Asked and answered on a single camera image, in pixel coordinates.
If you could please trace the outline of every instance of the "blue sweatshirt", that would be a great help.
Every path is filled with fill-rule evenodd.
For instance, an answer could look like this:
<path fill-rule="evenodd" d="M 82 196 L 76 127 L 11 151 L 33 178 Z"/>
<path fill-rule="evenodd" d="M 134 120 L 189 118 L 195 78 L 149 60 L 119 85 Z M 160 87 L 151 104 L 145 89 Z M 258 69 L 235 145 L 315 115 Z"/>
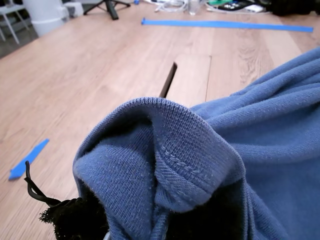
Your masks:
<path fill-rule="evenodd" d="M 112 240 L 163 240 L 172 212 L 234 183 L 243 240 L 320 239 L 320 48 L 191 109 L 124 103 L 84 140 L 73 174 L 79 195 L 103 204 Z"/>

